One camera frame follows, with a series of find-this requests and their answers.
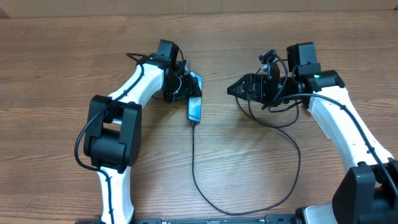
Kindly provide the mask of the Samsung Galaxy smartphone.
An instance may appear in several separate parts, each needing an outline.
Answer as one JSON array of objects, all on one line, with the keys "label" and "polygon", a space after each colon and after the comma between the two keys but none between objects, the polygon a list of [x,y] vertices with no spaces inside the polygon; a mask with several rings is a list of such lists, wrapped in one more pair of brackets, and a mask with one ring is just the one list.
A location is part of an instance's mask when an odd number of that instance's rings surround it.
[{"label": "Samsung Galaxy smartphone", "polygon": [[201,97],[202,97],[202,77],[190,71],[188,73],[193,78],[194,96],[188,99],[187,119],[200,123],[201,121]]}]

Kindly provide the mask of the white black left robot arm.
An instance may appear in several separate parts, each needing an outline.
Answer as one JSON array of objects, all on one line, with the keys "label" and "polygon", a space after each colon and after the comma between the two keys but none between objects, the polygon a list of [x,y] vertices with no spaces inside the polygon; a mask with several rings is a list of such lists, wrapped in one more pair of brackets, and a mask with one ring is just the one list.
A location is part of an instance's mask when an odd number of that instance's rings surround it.
[{"label": "white black left robot arm", "polygon": [[187,119],[201,121],[202,77],[188,69],[179,46],[160,40],[150,55],[128,53],[136,62],[132,76],[108,96],[96,95],[90,101],[87,123],[74,147],[78,155],[83,145],[91,159],[89,170],[100,179],[103,212],[97,223],[132,223],[131,169],[141,148],[142,110],[162,92],[167,102],[187,100]]}]

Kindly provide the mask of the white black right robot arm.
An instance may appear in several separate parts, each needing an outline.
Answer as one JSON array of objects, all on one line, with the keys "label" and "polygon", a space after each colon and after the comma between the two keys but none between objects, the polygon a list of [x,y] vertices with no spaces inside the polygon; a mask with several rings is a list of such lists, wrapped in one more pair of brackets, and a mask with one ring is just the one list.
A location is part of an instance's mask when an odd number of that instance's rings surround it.
[{"label": "white black right robot arm", "polygon": [[284,62],[275,50],[259,60],[262,72],[245,74],[228,94],[266,107],[301,101],[336,147],[345,170],[331,202],[299,208],[293,215],[271,215],[266,222],[396,223],[397,161],[371,134],[338,73],[322,70],[314,43],[289,46]]}]

